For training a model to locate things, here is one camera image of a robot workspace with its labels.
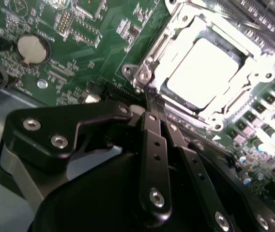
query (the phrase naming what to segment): electrolytic capacitor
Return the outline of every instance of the electrolytic capacitor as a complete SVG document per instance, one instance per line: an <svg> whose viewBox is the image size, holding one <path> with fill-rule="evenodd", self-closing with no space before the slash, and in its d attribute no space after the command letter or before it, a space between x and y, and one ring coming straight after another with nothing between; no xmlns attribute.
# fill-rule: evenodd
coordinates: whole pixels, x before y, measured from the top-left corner
<svg viewBox="0 0 275 232"><path fill-rule="evenodd" d="M246 162L246 156L242 151L238 151L235 155L239 159L240 163L245 163Z"/></svg>
<svg viewBox="0 0 275 232"><path fill-rule="evenodd" d="M248 186L252 183L252 178L249 177L248 173L242 173L240 174L240 179L243 182L244 185Z"/></svg>
<svg viewBox="0 0 275 232"><path fill-rule="evenodd" d="M275 141L275 130L273 128L269 127L265 132Z"/></svg>
<svg viewBox="0 0 275 232"><path fill-rule="evenodd" d="M260 139L255 139L253 141L253 145L257 148L260 152L267 152L270 148L269 144L264 144Z"/></svg>

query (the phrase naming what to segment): screw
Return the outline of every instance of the screw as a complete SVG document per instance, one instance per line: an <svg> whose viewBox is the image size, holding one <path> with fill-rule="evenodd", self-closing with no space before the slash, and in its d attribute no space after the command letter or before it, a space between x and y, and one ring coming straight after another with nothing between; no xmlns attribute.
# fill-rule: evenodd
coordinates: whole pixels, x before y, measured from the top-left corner
<svg viewBox="0 0 275 232"><path fill-rule="evenodd" d="M121 112L123 112L125 114L128 113L128 110L126 108L123 108L123 107L119 106L119 109L120 109Z"/></svg>
<svg viewBox="0 0 275 232"><path fill-rule="evenodd" d="M269 229L269 224L262 216L257 215L257 221L266 231Z"/></svg>
<svg viewBox="0 0 275 232"><path fill-rule="evenodd" d="M51 144L55 147L63 149L68 146L68 140L61 135L54 135L51 137Z"/></svg>
<svg viewBox="0 0 275 232"><path fill-rule="evenodd" d="M229 230L229 223L227 219L219 212L215 213L215 220L217 224L223 229L223 231Z"/></svg>
<svg viewBox="0 0 275 232"><path fill-rule="evenodd" d="M37 131L41 128L41 123L33 118L27 118L22 125L28 131Z"/></svg>
<svg viewBox="0 0 275 232"><path fill-rule="evenodd" d="M154 115L149 115L149 118L152 120L152 121L156 121L156 117Z"/></svg>
<svg viewBox="0 0 275 232"><path fill-rule="evenodd" d="M275 227L275 219L272 217L270 217L269 219L270 219L271 224L274 225L274 227Z"/></svg>
<svg viewBox="0 0 275 232"><path fill-rule="evenodd" d="M43 79L38 80L36 84L40 89L46 89L48 87L48 82Z"/></svg>
<svg viewBox="0 0 275 232"><path fill-rule="evenodd" d="M177 127L175 125L171 124L170 127L173 131L177 131Z"/></svg>
<svg viewBox="0 0 275 232"><path fill-rule="evenodd" d="M141 72L139 74L139 78L140 78L141 81L147 81L150 78L150 76L145 72Z"/></svg>
<svg viewBox="0 0 275 232"><path fill-rule="evenodd" d="M200 150L204 150L204 146L201 144L201 143L196 143L196 146L197 146L197 148L199 148Z"/></svg>
<svg viewBox="0 0 275 232"><path fill-rule="evenodd" d="M162 196L162 194L156 190L156 189L152 189L151 192L149 193L149 198L151 200L151 202L158 208L161 208L164 206L165 204L165 199Z"/></svg>

